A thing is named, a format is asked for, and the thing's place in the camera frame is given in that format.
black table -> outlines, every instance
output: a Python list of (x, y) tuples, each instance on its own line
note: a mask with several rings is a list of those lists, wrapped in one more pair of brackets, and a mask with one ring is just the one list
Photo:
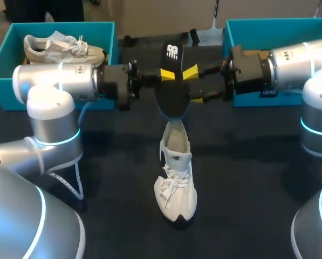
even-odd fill
[[(185, 49), (184, 68), (217, 61), (220, 50)], [(126, 49), (123, 58), (154, 68), (160, 50)], [(201, 84), (222, 82), (217, 75)], [(299, 117), (299, 107), (192, 104), (186, 127), (198, 205), (193, 223), (176, 230), (154, 194), (167, 121), (153, 90), (143, 90), (130, 112), (88, 112), (80, 162), (85, 258), (294, 258), (292, 219), (322, 187), (322, 160), (299, 145)], [(0, 142), (31, 134), (26, 113), (0, 108)], [(61, 185), (48, 191), (67, 203), (72, 197)]]

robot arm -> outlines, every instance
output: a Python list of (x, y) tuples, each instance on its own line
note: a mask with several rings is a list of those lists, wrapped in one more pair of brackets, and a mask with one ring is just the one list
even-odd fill
[(104, 65), (96, 69), (91, 64), (20, 65), (12, 76), (17, 100), (26, 104), (29, 90), (35, 86), (53, 86), (69, 93), (74, 101), (116, 100), (119, 110), (129, 110), (130, 100), (139, 96), (135, 63)]
[(259, 54), (244, 55), (241, 46), (236, 46), (222, 64), (226, 89), (234, 89), (236, 94), (261, 92), (266, 87), (277, 91), (302, 89), (321, 69), (322, 39), (273, 49), (267, 59), (260, 59)]

blue shoe box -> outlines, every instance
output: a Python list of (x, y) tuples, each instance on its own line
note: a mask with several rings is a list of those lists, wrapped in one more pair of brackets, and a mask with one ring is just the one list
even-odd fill
[[(118, 64), (119, 48), (113, 22), (75, 22), (75, 23), (14, 23), (11, 24), (0, 47), (0, 105), (5, 111), (25, 111), (26, 106), (19, 103), (12, 89), (14, 69), (25, 59), (23, 40), (26, 35), (45, 38), (59, 31), (76, 39), (83, 36), (88, 45), (103, 48), (109, 54), (110, 65)], [(84, 103), (76, 103), (78, 110)], [(94, 102), (88, 110), (113, 110), (114, 101), (102, 99)]]
[[(311, 40), (322, 39), (322, 18), (232, 19), (224, 30), (223, 55), (232, 46), (243, 50), (271, 50)], [(263, 98), (261, 93), (234, 94), (234, 106), (300, 105), (302, 92), (278, 92), (276, 97)]]

white shoelace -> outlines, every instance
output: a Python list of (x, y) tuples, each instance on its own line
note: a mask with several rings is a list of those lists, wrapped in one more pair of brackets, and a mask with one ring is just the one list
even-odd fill
[(163, 168), (168, 178), (163, 181), (161, 186), (161, 195), (167, 200), (165, 208), (170, 200), (170, 197), (176, 192), (178, 188), (186, 188), (189, 185), (189, 167), (184, 172), (178, 172), (170, 169), (166, 164)]
[(66, 36), (65, 41), (70, 45), (68, 50), (72, 51), (75, 55), (79, 57), (86, 57), (88, 45), (86, 42), (83, 42), (83, 36), (80, 36), (78, 40), (72, 36)]

shoe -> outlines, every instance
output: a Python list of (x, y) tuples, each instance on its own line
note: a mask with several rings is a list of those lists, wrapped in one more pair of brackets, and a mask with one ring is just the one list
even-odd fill
[(197, 191), (192, 176), (190, 142), (181, 120), (168, 122), (160, 145), (165, 159), (164, 177), (155, 183), (157, 203), (172, 222), (186, 223), (197, 207)]
[(106, 58), (103, 49), (89, 46), (82, 36), (76, 40), (58, 31), (48, 38), (25, 36), (24, 52), (30, 64), (91, 63), (98, 67)]

